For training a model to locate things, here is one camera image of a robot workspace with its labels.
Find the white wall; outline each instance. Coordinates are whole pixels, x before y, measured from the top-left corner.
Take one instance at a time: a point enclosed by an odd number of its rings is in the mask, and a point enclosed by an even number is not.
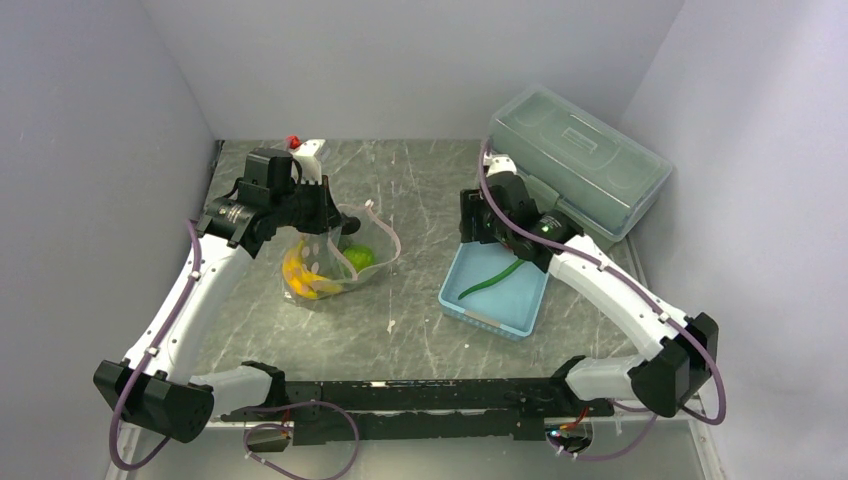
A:
[[[848,475],[848,5],[688,0],[622,128],[676,171],[637,226],[719,322],[730,478]]]
[[[188,251],[213,137],[137,0],[0,3],[0,477],[102,478],[120,359]]]
[[[143,0],[218,138],[477,138],[541,82],[624,112],[683,0]]]

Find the plastic storage box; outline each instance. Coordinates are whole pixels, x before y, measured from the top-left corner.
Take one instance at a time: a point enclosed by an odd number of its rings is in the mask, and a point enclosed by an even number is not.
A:
[[[532,263],[522,265],[492,287],[459,300],[465,289],[492,278],[515,260],[515,255],[497,243],[461,244],[439,291],[442,311],[510,340],[533,333],[548,274]]]
[[[541,180],[531,195],[556,197],[557,208],[596,239],[623,239],[671,173],[668,161],[540,86],[501,108],[489,134],[520,174]],[[551,192],[538,191],[545,185]]]

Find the clear plastic bag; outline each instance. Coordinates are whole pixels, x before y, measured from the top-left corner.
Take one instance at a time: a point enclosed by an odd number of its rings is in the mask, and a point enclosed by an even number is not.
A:
[[[341,227],[321,235],[300,235],[283,256],[283,285],[291,298],[319,299],[358,288],[400,256],[400,239],[373,212],[373,202],[339,205],[360,221],[359,230]]]

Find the blue tray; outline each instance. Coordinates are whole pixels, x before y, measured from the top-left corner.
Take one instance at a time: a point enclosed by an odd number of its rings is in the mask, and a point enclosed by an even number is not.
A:
[[[497,243],[461,244],[439,291],[442,311],[510,340],[521,340],[533,333],[548,284],[548,274],[533,264],[524,264],[500,283],[459,300],[465,289],[492,278],[515,260]]]

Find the tabletop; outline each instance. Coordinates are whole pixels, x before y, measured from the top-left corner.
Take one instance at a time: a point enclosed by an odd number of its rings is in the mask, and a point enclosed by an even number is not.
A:
[[[227,141],[207,201],[242,175],[246,154],[282,141]],[[386,275],[352,292],[311,302],[285,295],[281,264],[296,239],[281,229],[266,242],[221,308],[196,372],[256,360],[289,380],[383,380],[550,376],[575,355],[636,353],[594,305],[562,282],[548,282],[532,335],[512,341],[441,313],[439,288],[459,246],[459,191],[475,185],[479,142],[329,141],[323,163],[337,204],[374,202],[400,238]],[[609,256],[638,278],[630,246]]]

